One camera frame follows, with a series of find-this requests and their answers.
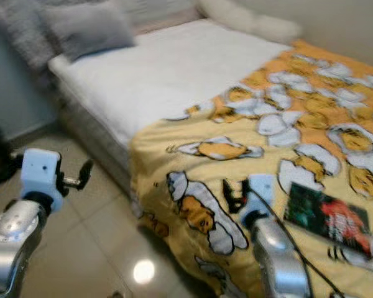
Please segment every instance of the white pillow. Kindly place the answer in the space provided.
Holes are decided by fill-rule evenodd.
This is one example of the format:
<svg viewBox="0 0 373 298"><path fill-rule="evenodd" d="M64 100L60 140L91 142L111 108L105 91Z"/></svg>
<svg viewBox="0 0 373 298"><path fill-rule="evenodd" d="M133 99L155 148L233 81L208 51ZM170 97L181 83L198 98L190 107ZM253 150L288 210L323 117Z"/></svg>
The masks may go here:
<svg viewBox="0 0 373 298"><path fill-rule="evenodd" d="M232 0L197 0L210 18L234 30L254 34L271 42L290 44L301 37L302 27L296 22L257 15Z"/></svg>

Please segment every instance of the bed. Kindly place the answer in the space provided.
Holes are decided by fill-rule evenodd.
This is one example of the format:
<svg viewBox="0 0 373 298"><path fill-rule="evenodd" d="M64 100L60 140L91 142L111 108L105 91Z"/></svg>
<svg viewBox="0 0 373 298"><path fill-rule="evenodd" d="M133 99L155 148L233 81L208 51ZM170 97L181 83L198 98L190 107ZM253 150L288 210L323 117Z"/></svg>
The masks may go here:
<svg viewBox="0 0 373 298"><path fill-rule="evenodd" d="M361 169L362 160L372 165L373 180L373 100L366 101L373 97L372 67L209 19L141 34L136 42L73 63L51 55L48 68L63 123L130 194L136 215L189 273L221 297L262 297L239 214L249 192L242 186L257 183L251 174L276 177L276 200L270 201L280 215L296 181L364 207L373 232L372 198L346 186L347 170ZM353 123L343 126L347 120ZM370 156L352 156L359 144L345 145L339 135L347 131L366 137ZM192 219L201 210L207 228ZM307 257L342 290L373 297L373 258L292 230ZM335 261L337 255L346 263ZM328 297L329 287L312 278L315 297Z"/></svg>

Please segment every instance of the black cable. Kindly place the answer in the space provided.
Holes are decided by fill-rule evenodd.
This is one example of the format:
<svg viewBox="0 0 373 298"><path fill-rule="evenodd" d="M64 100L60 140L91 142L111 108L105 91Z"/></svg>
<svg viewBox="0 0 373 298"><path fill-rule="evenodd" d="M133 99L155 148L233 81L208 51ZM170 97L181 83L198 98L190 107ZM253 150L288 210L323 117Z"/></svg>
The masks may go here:
<svg viewBox="0 0 373 298"><path fill-rule="evenodd" d="M295 251L300 256L303 263L308 265L309 267L311 267L311 269L317 275L319 275L333 289L334 292L339 294L342 298L345 298L344 294L338 289L338 287L336 287L336 285L333 284L332 281L326 275L324 275L313 263L311 263L310 260L308 260L305 257L305 255L302 253L301 249L298 247L296 241L294 240L292 234L290 234L290 232L287 230L286 226L283 224L283 222L281 221L279 216L275 213L275 211L272 209L272 207L267 203L267 201L262 196L260 196L254 189L250 188L250 191L260 199L260 201L266 206L268 211L275 217L275 219L276 219L277 223L279 224L280 228L285 232L286 236L289 238L289 240L293 244Z"/></svg>

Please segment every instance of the tile floor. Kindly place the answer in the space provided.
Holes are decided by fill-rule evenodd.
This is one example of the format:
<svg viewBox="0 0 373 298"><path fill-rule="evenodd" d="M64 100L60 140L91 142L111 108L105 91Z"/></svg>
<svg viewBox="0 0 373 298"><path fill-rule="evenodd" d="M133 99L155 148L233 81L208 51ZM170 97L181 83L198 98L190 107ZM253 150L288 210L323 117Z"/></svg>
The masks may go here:
<svg viewBox="0 0 373 298"><path fill-rule="evenodd" d="M59 151L68 176L77 176L88 159L63 132L47 134L26 147ZM20 188L19 172L0 185L0 211ZM133 269L144 259L152 260L155 274L141 285ZM105 298L116 290L125 298L213 297L205 284L182 270L160 239L138 227L127 196L96 163L86 188L71 190L63 209L48 219L21 298Z"/></svg>

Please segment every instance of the gray pillow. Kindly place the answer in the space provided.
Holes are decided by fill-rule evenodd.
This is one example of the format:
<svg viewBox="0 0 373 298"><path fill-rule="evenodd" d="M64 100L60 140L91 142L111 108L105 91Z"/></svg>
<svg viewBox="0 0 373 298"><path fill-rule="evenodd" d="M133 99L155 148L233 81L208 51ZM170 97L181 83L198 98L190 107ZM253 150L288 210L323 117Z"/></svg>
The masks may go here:
<svg viewBox="0 0 373 298"><path fill-rule="evenodd" d="M86 54L134 45L118 1L45 7L41 15L71 61Z"/></svg>

